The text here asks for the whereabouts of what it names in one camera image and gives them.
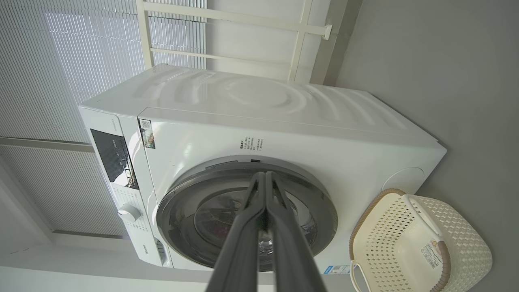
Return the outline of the cream metal railing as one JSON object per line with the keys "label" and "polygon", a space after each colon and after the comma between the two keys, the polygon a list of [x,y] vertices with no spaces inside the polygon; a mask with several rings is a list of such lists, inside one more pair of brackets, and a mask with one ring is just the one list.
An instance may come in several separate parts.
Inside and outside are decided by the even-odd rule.
{"label": "cream metal railing", "polygon": [[328,41],[332,32],[332,24],[326,26],[312,26],[308,24],[311,6],[313,0],[305,0],[301,17],[299,21],[289,21],[277,18],[265,18],[257,15],[246,15],[240,13],[232,13],[225,11],[217,11],[214,9],[181,6],[174,4],[163,4],[158,2],[149,2],[146,0],[135,0],[138,18],[139,36],[141,39],[141,48],[146,69],[154,66],[154,52],[163,52],[167,54],[185,55],[200,57],[213,60],[228,60],[232,62],[246,62],[246,63],[263,63],[260,60],[231,58],[225,56],[208,55],[196,52],[185,52],[170,49],[159,49],[152,46],[150,40],[150,26],[148,20],[148,12],[170,13],[177,15],[189,15],[193,17],[215,19],[220,21],[239,22],[248,25],[263,26],[268,28],[276,28],[285,31],[295,31],[297,33],[295,47],[292,54],[291,63],[287,79],[289,81],[296,80],[297,69],[300,64],[300,56],[306,34],[319,35],[325,41]]}

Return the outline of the white washing machine dial knob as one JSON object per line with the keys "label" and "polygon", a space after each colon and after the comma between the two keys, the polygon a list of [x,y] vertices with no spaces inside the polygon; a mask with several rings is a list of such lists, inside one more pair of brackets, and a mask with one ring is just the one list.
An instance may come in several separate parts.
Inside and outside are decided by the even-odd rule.
{"label": "white washing machine dial knob", "polygon": [[140,211],[131,204],[123,204],[118,208],[117,214],[123,221],[128,223],[135,223],[141,217]]}

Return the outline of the cream perforated laundry basket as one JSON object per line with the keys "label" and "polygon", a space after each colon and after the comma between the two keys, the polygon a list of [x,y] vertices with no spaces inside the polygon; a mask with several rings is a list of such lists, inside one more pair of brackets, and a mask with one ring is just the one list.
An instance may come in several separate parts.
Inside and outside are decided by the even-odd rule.
{"label": "cream perforated laundry basket", "polygon": [[[439,243],[442,266],[432,270],[420,249]],[[449,204],[398,189],[381,191],[349,241],[350,279],[358,270],[368,292],[467,292],[491,270],[491,250]]]}

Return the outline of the grey washing machine door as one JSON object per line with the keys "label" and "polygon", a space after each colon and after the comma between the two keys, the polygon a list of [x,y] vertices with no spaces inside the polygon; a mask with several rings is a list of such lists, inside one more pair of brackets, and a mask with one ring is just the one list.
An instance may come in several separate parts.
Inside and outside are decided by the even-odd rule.
{"label": "grey washing machine door", "polygon": [[275,172],[314,255],[335,236],[338,216],[324,185],[294,164],[270,157],[237,155],[193,167],[158,205],[157,225],[167,244],[195,264],[213,268],[258,172]]}

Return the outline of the black QR code sticker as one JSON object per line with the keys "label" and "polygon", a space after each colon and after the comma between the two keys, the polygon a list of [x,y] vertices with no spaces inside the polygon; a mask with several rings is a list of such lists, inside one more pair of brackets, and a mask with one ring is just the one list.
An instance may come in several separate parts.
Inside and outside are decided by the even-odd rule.
{"label": "black QR code sticker", "polygon": [[152,129],[152,122],[146,119],[138,119],[139,129],[145,148],[156,148],[154,143],[154,134]]}

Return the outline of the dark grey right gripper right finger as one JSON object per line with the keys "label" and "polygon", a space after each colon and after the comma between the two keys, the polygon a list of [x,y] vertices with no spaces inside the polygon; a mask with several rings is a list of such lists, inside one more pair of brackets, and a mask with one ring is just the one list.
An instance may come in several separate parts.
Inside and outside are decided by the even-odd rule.
{"label": "dark grey right gripper right finger", "polygon": [[282,179],[275,172],[266,173],[266,213],[273,236],[275,291],[327,292]]}

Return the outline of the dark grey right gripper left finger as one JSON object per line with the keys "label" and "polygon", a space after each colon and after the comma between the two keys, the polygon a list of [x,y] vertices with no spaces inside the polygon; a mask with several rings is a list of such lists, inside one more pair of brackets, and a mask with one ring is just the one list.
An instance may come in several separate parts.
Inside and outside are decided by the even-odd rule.
{"label": "dark grey right gripper left finger", "polygon": [[257,292],[259,236],[266,211],[266,174],[253,175],[206,292]]}

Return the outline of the white printed barcode label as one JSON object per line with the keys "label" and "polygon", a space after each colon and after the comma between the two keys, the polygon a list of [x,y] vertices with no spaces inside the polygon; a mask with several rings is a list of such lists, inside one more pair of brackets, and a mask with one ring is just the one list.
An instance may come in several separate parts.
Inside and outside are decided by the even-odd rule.
{"label": "white printed barcode label", "polygon": [[443,260],[437,240],[433,238],[430,239],[430,241],[420,249],[420,252],[432,270],[442,266]]}

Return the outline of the black washing machine display panel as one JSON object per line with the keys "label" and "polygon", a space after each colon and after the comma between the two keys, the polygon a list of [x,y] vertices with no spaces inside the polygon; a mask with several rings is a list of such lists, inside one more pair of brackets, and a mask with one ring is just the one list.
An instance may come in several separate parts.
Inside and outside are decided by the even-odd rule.
{"label": "black washing machine display panel", "polygon": [[125,138],[94,129],[90,131],[109,181],[139,190]]}

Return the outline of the white window blinds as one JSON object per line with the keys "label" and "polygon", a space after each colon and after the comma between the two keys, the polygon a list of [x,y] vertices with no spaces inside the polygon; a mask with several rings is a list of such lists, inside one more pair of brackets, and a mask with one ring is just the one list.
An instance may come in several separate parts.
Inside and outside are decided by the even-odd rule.
{"label": "white window blinds", "polygon": [[[0,0],[0,137],[89,144],[78,106],[144,69],[136,0]],[[0,156],[50,229],[127,235],[94,153]]]}

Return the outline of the white front-load washing machine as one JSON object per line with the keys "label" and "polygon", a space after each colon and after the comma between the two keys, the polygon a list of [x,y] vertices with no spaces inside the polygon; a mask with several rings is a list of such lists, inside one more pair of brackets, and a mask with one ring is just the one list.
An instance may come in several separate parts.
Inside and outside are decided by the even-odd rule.
{"label": "white front-load washing machine", "polygon": [[[117,207],[141,217],[123,221],[137,257],[176,270],[210,271],[175,252],[157,225],[158,205],[193,167],[251,155],[287,161],[315,176],[338,216],[330,244],[314,255],[350,265],[348,243],[369,203],[396,172],[417,167],[427,178],[446,148],[366,91],[156,65],[79,107]],[[156,148],[145,148],[138,119],[152,122]],[[139,190],[111,183],[91,129],[125,138]]]}

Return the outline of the round drain filter cover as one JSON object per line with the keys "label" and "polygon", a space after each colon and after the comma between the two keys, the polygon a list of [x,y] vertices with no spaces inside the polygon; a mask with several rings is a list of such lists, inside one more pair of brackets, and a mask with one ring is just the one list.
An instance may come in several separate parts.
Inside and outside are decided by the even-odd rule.
{"label": "round drain filter cover", "polygon": [[409,167],[402,169],[389,177],[382,185],[381,190],[399,189],[407,194],[415,194],[422,186],[425,179],[425,174],[422,169]]}

